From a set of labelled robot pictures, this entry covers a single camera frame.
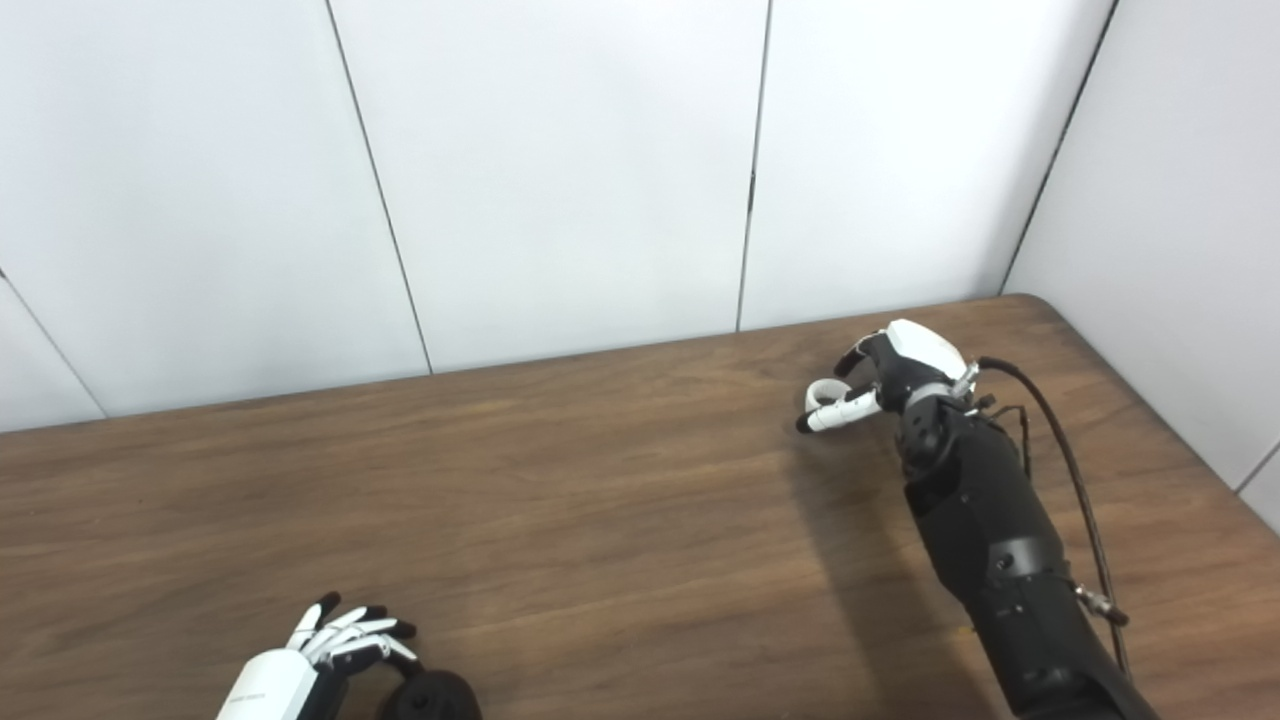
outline robotic hand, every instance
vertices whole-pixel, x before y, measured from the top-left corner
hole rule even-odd
[[[1034,383],[1004,360],[965,364],[950,342],[910,320],[859,340],[835,373],[846,377],[855,368],[870,370],[872,379],[858,387],[832,379],[809,386],[796,428],[828,430],[882,410],[900,416],[908,506],[938,579],[973,620],[1010,710],[1036,720],[1158,720],[1129,682],[1119,630],[1128,616],[1107,597],[1110,574],[1079,468]],[[1025,447],[1019,457],[996,421],[1000,413],[984,414],[995,398],[974,402],[983,370],[1018,378],[1044,411],[1062,446],[1106,594],[1071,577],[1062,541],[1032,487]],[[1085,612],[1111,623],[1115,660]]]
[[[307,607],[284,647],[250,660],[232,685],[218,720],[333,720],[347,694],[347,679],[378,662],[394,666],[404,682],[383,705],[381,720],[480,720],[466,680],[422,667],[401,639],[417,629],[369,605],[330,623],[342,597],[330,592]]]

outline wooden table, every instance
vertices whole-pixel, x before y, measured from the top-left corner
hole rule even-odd
[[[1275,717],[1280,539],[1019,296],[3,436],[4,715],[211,720],[340,589],[417,623],[490,720],[1006,717],[916,539],[890,419],[792,429],[804,387],[900,315],[1050,396],[1166,720]],[[343,717],[394,683],[360,676]]]

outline black fingertip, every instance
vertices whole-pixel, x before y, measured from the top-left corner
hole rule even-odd
[[[412,678],[413,675],[419,675],[421,673],[426,673],[426,667],[422,667],[421,660],[410,660],[407,657],[399,657],[398,655],[393,655],[387,659],[387,664],[399,670],[401,675],[403,675],[406,679]]]
[[[840,359],[838,363],[836,363],[836,366],[832,368],[831,372],[837,378],[847,378],[849,373],[852,373],[854,368],[856,368],[858,364],[861,363],[864,357],[867,356],[863,355],[856,347],[851,348],[849,352],[845,354],[844,357]]]
[[[326,593],[324,593],[324,597],[321,597],[320,600],[316,601],[316,605],[320,606],[320,616],[321,618],[324,618],[325,615],[333,612],[333,609],[338,607],[338,605],[340,605],[340,603],[342,603],[342,596],[338,594],[337,591],[326,592]]]
[[[387,634],[397,639],[408,639],[417,635],[417,625],[397,620],[396,625],[390,630],[387,630]]]

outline black cable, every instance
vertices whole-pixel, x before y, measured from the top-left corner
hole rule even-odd
[[[1080,474],[1080,466],[1075,462],[1075,454],[1071,452],[1071,443],[1066,439],[1066,430],[1062,429],[1062,424],[1057,421],[1057,415],[1053,414],[1053,409],[1050,407],[1048,400],[1044,398],[1044,393],[1036,387],[1036,383],[1027,377],[1018,365],[1007,360],[1001,360],[998,357],[979,357],[978,369],[980,370],[1000,370],[1006,375],[1015,378],[1018,382],[1023,383],[1027,392],[1032,393],[1036,402],[1039,405],[1041,411],[1044,414],[1044,420],[1048,421],[1048,427],[1053,430],[1053,439],[1057,441],[1057,446],[1062,450],[1062,460],[1066,461],[1066,471],[1071,477],[1071,486],[1075,488],[1075,498],[1080,503],[1080,514],[1084,515],[1084,529],[1089,534],[1089,546],[1093,550],[1093,564],[1098,568],[1098,583],[1102,585],[1102,594],[1107,596],[1111,602],[1116,602],[1115,588],[1111,585],[1111,569],[1107,566],[1107,555],[1102,550],[1102,538],[1098,534],[1098,521],[1093,516],[1093,503],[1089,502],[1089,492],[1084,487],[1084,477]],[[1115,623],[1107,623],[1111,628],[1111,646],[1115,648],[1116,665],[1120,666],[1120,671],[1125,678],[1129,675],[1129,653],[1124,647],[1124,634],[1120,626]]]
[[[1000,410],[996,410],[992,415],[992,420],[998,420],[1001,415],[1009,413],[1010,410],[1018,410],[1018,424],[1023,428],[1023,473],[1027,474],[1027,479],[1032,479],[1032,424],[1027,419],[1027,407],[1021,405],[1006,405]]]

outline robotic arm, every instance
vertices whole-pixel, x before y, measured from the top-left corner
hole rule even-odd
[[[1012,441],[983,414],[995,398],[973,400],[983,369],[1024,380],[1064,442],[1078,479],[1039,391],[1001,360],[965,364],[951,343],[910,320],[893,320],[859,340],[836,374],[847,375],[864,363],[873,366],[874,379],[861,387],[813,383],[796,428],[827,430],[882,410],[900,416],[908,506],[938,579],[973,620],[1012,712],[1036,720],[1158,720],[1129,682],[1124,656],[1108,656],[1084,612],[1114,626],[1126,624],[1128,616],[1071,577],[1062,541]],[[1078,492],[1087,502],[1083,486]],[[1085,515],[1093,538],[1092,515]],[[1098,547],[1096,557],[1102,560]],[[1110,584],[1106,575],[1103,584]],[[1119,630],[1114,634],[1123,652]]]

